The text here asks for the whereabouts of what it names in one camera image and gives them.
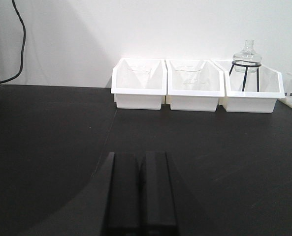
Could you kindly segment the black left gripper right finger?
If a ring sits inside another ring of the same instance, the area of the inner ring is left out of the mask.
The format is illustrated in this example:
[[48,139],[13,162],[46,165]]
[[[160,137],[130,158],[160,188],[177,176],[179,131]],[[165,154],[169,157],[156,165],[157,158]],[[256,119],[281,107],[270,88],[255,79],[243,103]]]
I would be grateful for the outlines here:
[[178,235],[168,164],[164,152],[148,152],[142,160],[140,203],[143,236]]

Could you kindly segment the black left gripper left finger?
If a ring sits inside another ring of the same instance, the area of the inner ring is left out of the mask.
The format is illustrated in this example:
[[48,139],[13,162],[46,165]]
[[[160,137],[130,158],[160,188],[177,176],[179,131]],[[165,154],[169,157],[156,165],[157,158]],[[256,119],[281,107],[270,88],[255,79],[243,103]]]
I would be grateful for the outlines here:
[[132,153],[110,152],[110,185],[103,236],[140,235],[139,166]]

